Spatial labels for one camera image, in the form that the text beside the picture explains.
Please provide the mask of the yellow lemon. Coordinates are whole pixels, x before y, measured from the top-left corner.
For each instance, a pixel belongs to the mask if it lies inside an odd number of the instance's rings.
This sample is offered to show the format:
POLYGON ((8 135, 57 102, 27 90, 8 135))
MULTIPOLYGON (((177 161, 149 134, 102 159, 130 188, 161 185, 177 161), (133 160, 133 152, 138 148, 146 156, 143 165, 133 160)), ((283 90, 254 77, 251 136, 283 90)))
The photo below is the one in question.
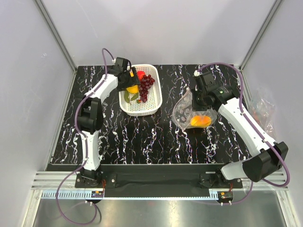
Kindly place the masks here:
POLYGON ((138 85, 134 85, 134 86, 128 87, 126 90, 131 94, 137 94, 139 92, 139 87, 138 87, 138 85))

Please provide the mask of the orange mango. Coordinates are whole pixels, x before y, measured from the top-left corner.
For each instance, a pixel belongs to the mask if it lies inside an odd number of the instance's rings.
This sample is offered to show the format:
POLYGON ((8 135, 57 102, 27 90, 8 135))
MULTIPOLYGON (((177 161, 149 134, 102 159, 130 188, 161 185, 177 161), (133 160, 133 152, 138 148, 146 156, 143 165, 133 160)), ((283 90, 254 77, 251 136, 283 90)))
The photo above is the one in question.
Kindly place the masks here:
POLYGON ((190 125, 192 127, 198 127, 198 128, 206 128, 210 126, 211 123, 212 123, 212 119, 206 115, 196 115, 190 121, 190 125))

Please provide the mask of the clear pink-dotted zip bag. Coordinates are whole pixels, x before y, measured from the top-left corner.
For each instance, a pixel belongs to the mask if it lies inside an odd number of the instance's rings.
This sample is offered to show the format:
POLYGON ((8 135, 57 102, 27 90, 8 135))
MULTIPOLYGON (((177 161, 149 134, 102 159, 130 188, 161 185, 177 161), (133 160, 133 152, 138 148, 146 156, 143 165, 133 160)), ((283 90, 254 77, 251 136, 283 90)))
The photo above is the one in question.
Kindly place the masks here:
POLYGON ((212 123, 215 123, 217 119, 217 112, 213 109, 207 111, 193 111, 192 109, 192 93, 187 88, 186 93, 177 101, 172 112, 172 121, 182 131, 186 129, 198 128, 190 125, 191 119, 196 115, 206 115, 212 119, 212 123))

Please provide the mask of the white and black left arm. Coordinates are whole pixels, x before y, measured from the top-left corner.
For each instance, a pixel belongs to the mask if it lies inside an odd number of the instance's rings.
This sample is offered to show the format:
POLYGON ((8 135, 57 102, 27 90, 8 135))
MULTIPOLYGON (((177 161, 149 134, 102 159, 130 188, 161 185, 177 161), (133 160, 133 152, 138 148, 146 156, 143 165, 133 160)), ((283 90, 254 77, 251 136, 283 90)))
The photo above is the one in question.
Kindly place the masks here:
POLYGON ((75 128, 81 137, 83 161, 78 171, 91 187, 98 187, 102 183, 98 148, 98 134, 104 119, 102 102, 113 90, 125 91, 139 83, 131 62, 117 57, 113 65, 105 67, 104 78, 80 99, 75 114, 75 128))

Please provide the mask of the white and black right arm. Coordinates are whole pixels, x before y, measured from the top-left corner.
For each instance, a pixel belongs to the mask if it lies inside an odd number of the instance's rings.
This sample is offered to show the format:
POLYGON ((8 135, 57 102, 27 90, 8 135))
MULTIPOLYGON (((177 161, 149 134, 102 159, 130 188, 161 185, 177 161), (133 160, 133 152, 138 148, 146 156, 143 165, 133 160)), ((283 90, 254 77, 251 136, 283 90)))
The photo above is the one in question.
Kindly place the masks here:
POLYGON ((251 157, 225 164, 215 175, 219 187, 228 186, 236 178, 259 182, 283 166, 288 153, 284 142, 276 142, 253 119, 243 106, 239 94, 230 86, 220 86, 211 72, 194 72, 196 88, 192 89, 194 111, 213 109, 223 116, 236 130, 251 157))

